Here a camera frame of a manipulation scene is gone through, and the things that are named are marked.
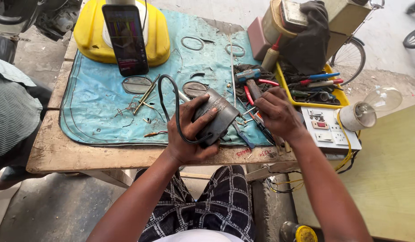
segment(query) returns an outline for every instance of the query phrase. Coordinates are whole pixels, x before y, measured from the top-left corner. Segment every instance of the rubber ring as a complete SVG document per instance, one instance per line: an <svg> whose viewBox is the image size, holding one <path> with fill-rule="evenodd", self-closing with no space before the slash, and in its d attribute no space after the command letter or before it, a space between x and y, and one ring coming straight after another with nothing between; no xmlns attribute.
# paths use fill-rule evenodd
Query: rubber ring
<svg viewBox="0 0 415 242"><path fill-rule="evenodd" d="M201 47L200 47L199 49L194 49L194 48L190 48L190 47L186 46L186 45L183 43L183 40L184 40L184 39L187 39L187 38L188 38L188 39L194 39L194 40L199 41L199 42L200 42L200 44L201 44ZM189 37L189 36L185 36L185 37L183 37L183 38L181 39L181 44L183 45L183 47L185 47L185 48L187 48L187 49L190 49L190 50L195 50L195 51L202 50L202 49L203 49L203 47L205 47L205 44L203 43L203 41L199 40L198 38Z"/></svg>
<svg viewBox="0 0 415 242"><path fill-rule="evenodd" d="M227 52L227 54L229 54L229 55L231 55L231 52L229 52L229 50L227 49L227 47L229 47L229 46L231 46L230 44L228 44L228 45L226 45L226 52ZM241 55L239 55L239 56L237 56L235 53L233 53L233 55L235 56L235 57L243 57L243 56L245 56L245 54L246 54L246 51L245 51L245 49L243 48L243 47L241 47L241 46L238 46L238 45L233 45L234 47L238 47L238 48L240 48L242 51L243 51L243 54L241 54Z"/></svg>

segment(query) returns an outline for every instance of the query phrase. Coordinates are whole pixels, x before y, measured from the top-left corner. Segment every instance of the smartphone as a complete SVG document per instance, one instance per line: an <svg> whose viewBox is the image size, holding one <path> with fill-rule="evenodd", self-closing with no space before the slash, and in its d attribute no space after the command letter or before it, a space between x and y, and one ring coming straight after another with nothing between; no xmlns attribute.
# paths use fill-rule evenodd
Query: smartphone
<svg viewBox="0 0 415 242"><path fill-rule="evenodd" d="M105 4L102 11L121 75L148 73L139 9L134 5Z"/></svg>

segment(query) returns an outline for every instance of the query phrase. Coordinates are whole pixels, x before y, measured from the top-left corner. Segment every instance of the bicycle wheel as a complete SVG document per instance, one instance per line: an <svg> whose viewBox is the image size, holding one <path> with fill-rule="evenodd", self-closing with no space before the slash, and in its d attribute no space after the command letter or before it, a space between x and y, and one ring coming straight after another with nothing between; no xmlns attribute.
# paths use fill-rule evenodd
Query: bicycle wheel
<svg viewBox="0 0 415 242"><path fill-rule="evenodd" d="M408 49L415 49L415 30L405 37L404 47Z"/></svg>
<svg viewBox="0 0 415 242"><path fill-rule="evenodd" d="M350 83L363 70L366 62L366 52L363 45L351 39L327 61L334 72L340 72L339 78L344 80L341 86Z"/></svg>

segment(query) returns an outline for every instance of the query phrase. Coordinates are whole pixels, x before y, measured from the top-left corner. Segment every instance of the black and white checkered pants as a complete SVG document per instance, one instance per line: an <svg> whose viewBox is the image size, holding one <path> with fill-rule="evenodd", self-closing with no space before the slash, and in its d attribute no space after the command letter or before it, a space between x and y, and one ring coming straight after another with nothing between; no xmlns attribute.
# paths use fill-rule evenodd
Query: black and white checkered pants
<svg viewBox="0 0 415 242"><path fill-rule="evenodd" d="M146 169L137 171L135 179ZM245 242L254 242L248 184L239 165L215 171L197 202L177 171L152 212L139 242L151 242L189 229L226 232Z"/></svg>

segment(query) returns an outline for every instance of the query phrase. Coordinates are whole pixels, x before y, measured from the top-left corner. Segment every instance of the bulb holder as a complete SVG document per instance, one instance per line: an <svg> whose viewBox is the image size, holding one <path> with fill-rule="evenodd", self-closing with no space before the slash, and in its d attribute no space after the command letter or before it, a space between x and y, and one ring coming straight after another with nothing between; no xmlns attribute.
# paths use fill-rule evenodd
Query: bulb holder
<svg viewBox="0 0 415 242"><path fill-rule="evenodd" d="M356 114L356 107L363 102L357 102L354 105L348 105L339 109L339 118L344 128L350 131L372 128L376 124L376 113L362 114L360 117Z"/></svg>

